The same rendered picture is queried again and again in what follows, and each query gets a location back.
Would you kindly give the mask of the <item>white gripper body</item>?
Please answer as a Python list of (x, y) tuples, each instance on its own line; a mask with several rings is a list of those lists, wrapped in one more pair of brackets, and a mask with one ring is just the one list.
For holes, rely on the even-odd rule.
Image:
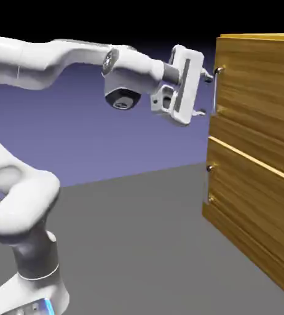
[(203, 53), (182, 45), (173, 48), (172, 66), (179, 70), (179, 86), (170, 104), (170, 117), (182, 126), (191, 122), (195, 98), (203, 66)]

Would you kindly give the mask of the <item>large wooden cabinet door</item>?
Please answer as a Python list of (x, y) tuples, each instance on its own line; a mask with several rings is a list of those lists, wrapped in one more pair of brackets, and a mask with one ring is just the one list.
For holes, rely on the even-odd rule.
[(284, 33), (222, 34), (210, 135), (284, 173)]

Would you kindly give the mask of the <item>light wood cabinet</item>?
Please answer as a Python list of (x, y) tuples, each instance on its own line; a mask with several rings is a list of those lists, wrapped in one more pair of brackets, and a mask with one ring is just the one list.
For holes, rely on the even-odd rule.
[(222, 34), (203, 216), (284, 291), (284, 33)]

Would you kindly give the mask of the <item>small wooden cabinet door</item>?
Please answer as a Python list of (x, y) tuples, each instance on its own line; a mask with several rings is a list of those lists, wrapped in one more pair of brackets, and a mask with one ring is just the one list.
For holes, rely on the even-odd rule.
[(284, 173), (215, 137), (208, 164), (203, 216), (284, 291)]

